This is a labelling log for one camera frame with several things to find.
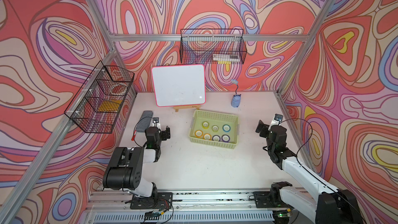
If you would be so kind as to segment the purple tape roll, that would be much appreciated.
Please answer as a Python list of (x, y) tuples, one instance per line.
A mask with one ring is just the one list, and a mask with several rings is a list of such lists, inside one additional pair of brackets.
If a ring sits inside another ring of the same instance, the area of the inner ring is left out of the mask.
[(215, 142), (219, 142), (219, 141), (221, 140), (221, 137), (218, 136), (218, 135), (214, 135), (214, 136), (212, 137), (212, 140), (215, 141)]
[(221, 140), (223, 141), (223, 142), (225, 142), (225, 143), (229, 143), (230, 142), (230, 140), (231, 140), (231, 138), (230, 138), (230, 136), (229, 135), (223, 135), (222, 137), (221, 137)]

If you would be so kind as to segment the clear yellowish tape roll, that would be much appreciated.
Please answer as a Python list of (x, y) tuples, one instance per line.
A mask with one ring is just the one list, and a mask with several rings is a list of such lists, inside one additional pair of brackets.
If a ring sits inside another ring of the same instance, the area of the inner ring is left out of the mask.
[(219, 127), (217, 125), (213, 125), (211, 129), (212, 129), (213, 132), (218, 132), (219, 131)]

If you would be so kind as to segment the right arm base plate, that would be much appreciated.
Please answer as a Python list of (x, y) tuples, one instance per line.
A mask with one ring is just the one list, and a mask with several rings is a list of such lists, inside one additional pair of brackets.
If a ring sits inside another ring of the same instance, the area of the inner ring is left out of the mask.
[(254, 191), (252, 198), (256, 208), (293, 208), (282, 201), (274, 200), (270, 191)]

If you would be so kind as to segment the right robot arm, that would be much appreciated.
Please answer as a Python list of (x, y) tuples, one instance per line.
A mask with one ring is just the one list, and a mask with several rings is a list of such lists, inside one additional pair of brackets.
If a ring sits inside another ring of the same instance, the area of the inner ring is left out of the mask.
[(267, 195), (275, 207), (290, 205), (314, 224), (363, 224), (355, 195), (342, 190), (311, 171), (298, 158), (298, 154), (287, 147), (287, 129), (281, 126), (282, 115), (276, 115), (271, 124), (258, 122), (256, 133), (266, 139), (263, 150), (277, 167), (293, 177), (309, 193), (300, 193), (287, 181), (273, 183)]

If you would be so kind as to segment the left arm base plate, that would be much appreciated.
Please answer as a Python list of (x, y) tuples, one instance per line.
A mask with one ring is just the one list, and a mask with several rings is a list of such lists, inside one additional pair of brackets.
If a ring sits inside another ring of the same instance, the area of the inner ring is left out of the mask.
[(158, 210), (168, 210), (171, 209), (173, 202), (172, 192), (161, 192), (158, 193), (156, 197), (137, 197), (133, 195), (131, 201), (127, 202), (130, 205), (130, 209), (133, 210), (143, 210), (143, 209), (158, 209)]

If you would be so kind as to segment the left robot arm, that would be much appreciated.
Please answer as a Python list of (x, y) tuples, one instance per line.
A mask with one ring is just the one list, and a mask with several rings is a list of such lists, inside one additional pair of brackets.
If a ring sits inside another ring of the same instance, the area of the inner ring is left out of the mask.
[(143, 147), (118, 147), (114, 150), (103, 177), (105, 189), (127, 191), (141, 198), (155, 198), (156, 184), (144, 179), (143, 164), (156, 163), (161, 156), (161, 144), (171, 138), (171, 130), (148, 127)]

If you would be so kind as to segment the orange tape roll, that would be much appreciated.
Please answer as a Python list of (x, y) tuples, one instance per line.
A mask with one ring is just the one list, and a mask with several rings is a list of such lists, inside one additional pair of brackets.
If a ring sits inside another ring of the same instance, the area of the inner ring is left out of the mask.
[(212, 136), (210, 134), (206, 133), (203, 135), (203, 139), (210, 141), (210, 140), (212, 140)]
[(201, 139), (203, 137), (204, 133), (202, 130), (197, 130), (195, 131), (195, 137)]

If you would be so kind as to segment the blue tape roll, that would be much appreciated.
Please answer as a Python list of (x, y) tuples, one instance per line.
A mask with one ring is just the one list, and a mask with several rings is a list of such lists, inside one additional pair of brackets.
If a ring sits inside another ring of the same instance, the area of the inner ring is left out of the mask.
[(224, 124), (224, 125), (222, 126), (222, 129), (223, 129), (223, 131), (226, 132), (226, 133), (228, 133), (228, 132), (231, 131), (231, 127), (230, 127), (230, 125), (228, 125), (228, 124)]

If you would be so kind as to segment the yellow green tape roll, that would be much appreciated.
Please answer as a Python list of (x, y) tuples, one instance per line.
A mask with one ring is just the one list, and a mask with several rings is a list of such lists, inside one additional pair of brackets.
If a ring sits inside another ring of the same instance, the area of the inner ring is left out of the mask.
[(209, 122), (207, 122), (207, 121), (202, 122), (202, 127), (203, 127), (203, 129), (208, 129), (209, 128)]

